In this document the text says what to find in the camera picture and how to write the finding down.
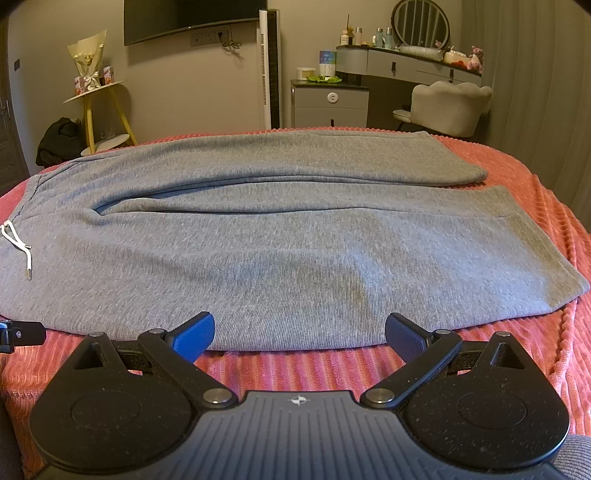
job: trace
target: stuffed toy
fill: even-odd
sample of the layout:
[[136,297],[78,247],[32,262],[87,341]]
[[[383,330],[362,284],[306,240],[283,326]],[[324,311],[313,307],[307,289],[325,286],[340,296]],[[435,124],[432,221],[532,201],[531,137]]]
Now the stuffed toy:
[[468,70],[476,70],[479,73],[482,73],[484,63],[484,51],[481,48],[472,46],[472,57],[468,62],[467,68]]

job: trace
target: black gripper pad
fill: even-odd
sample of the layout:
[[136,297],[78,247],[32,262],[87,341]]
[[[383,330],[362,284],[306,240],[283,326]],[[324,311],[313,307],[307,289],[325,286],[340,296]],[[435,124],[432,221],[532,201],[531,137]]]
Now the black gripper pad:
[[513,473],[472,472],[415,444],[398,417],[346,391],[256,392],[202,415],[168,456],[133,472],[91,476],[48,467],[38,480],[567,480],[547,463]]

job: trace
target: gray sleeve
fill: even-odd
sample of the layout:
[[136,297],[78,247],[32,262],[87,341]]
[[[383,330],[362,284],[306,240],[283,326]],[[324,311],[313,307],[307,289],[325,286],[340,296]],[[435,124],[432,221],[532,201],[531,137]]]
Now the gray sleeve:
[[591,437],[568,435],[554,466],[571,480],[591,478]]

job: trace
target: green item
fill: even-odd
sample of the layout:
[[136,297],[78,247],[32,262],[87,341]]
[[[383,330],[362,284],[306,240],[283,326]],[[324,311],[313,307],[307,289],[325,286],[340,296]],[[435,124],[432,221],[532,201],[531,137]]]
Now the green item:
[[308,82],[323,82],[323,83],[339,83],[342,82],[343,80],[338,78],[338,77],[307,77],[306,80],[308,80]]

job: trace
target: white drawstring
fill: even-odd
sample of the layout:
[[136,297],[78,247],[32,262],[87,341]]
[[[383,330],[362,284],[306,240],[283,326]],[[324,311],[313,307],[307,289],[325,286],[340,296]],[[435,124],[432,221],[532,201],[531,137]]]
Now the white drawstring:
[[[6,227],[10,228],[13,236],[10,236],[6,233]],[[17,231],[14,229],[14,225],[12,224],[12,222],[10,220],[7,220],[6,222],[4,222],[2,224],[2,226],[0,226],[0,230],[2,231],[2,235],[4,236],[4,238],[6,238],[16,248],[18,248],[19,250],[22,250],[23,252],[25,252],[27,254],[27,278],[30,280],[31,273],[33,270],[33,268],[32,268],[33,267],[33,259],[31,258],[30,245],[27,245],[25,242],[23,242],[21,240],[21,238],[17,234]]]

